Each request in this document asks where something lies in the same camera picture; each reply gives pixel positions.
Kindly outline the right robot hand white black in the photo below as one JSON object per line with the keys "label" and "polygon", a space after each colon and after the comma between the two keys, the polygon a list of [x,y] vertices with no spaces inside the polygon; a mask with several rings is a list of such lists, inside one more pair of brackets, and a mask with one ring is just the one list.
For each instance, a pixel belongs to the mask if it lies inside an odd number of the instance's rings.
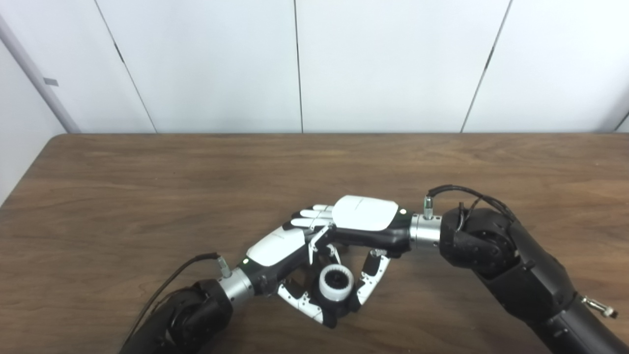
{"label": "right robot hand white black", "polygon": [[299,230],[309,247],[308,258],[332,251],[332,245],[368,247],[360,279],[349,296],[349,310],[357,312],[383,278],[391,259],[410,250],[412,213],[391,200],[347,195],[333,206],[314,205],[294,213],[285,231]]}

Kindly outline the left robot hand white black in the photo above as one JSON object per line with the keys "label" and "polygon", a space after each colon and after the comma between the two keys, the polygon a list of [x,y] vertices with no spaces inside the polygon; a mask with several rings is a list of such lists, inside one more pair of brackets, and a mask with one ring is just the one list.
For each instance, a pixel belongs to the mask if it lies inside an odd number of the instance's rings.
{"label": "left robot hand white black", "polygon": [[331,254],[310,262],[302,231],[278,227],[249,248],[233,270],[234,281],[223,285],[234,304],[253,296],[277,295],[317,323],[335,328],[349,312],[355,289],[352,272],[342,265],[334,245]]}

